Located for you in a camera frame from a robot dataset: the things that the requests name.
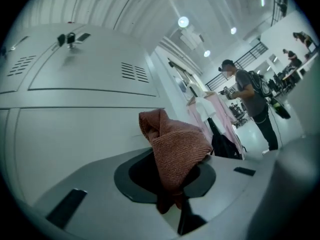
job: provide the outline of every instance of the railing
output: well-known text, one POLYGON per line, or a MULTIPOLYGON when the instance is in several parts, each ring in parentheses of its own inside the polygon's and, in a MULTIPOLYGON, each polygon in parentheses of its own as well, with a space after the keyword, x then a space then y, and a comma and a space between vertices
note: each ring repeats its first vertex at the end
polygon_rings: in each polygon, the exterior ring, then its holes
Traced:
MULTIPOLYGON (((250 63, 255 61, 259 56, 265 53, 268 48, 262 43, 259 42, 251 50, 249 50, 245 55, 240 57, 234 62, 234 65, 237 69, 245 69, 250 63)), ((216 88, 224 84, 231 77, 226 78, 222 73, 218 74, 215 78, 207 82, 205 85, 209 88, 210 91, 214 91, 216 88)))
POLYGON ((273 3, 271 26, 285 17, 288 9, 288 0, 273 0, 273 3))

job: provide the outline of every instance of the floor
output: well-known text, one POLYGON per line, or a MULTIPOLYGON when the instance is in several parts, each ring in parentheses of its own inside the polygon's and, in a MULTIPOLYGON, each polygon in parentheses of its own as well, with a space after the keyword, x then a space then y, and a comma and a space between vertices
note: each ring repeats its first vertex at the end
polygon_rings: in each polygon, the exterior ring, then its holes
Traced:
MULTIPOLYGON (((304 135, 299 119, 286 98, 283 98, 283 104, 291 116, 290 119, 283 119, 273 109, 269 109, 269 118, 277 136, 279 148, 304 135)), ((249 117, 247 119, 248 122, 236 129, 235 132, 247 150, 245 159, 261 160, 263 158, 262 151, 268 149, 268 143, 257 125, 249 117)))

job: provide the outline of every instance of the gray t-shirt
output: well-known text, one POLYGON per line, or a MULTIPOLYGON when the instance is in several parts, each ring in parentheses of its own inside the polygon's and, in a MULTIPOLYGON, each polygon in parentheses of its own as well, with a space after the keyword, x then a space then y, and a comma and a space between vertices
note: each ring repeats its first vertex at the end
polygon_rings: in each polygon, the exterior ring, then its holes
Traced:
MULTIPOLYGON (((236 71, 235 82, 239 92, 242 92, 247 85, 252 84, 249 73, 243 69, 238 69, 236 71)), ((261 97, 260 94, 256 92, 254 92, 253 97, 241 99, 250 117, 260 114, 264 110, 267 103, 266 99, 261 97)))

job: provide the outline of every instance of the ventilation grille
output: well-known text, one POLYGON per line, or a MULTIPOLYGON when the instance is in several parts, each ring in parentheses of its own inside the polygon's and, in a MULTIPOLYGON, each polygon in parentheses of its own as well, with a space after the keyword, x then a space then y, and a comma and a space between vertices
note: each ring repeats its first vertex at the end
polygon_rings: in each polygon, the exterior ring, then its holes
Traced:
POLYGON ((121 62, 121 74, 125 79, 136 81, 138 80, 143 83, 149 83, 146 70, 139 66, 133 66, 131 64, 121 62))
POLYGON ((20 75, 26 71, 26 69, 30 66, 31 62, 36 58, 35 55, 29 57, 20 58, 16 64, 13 65, 9 73, 6 75, 7 77, 11 77, 14 75, 20 75))

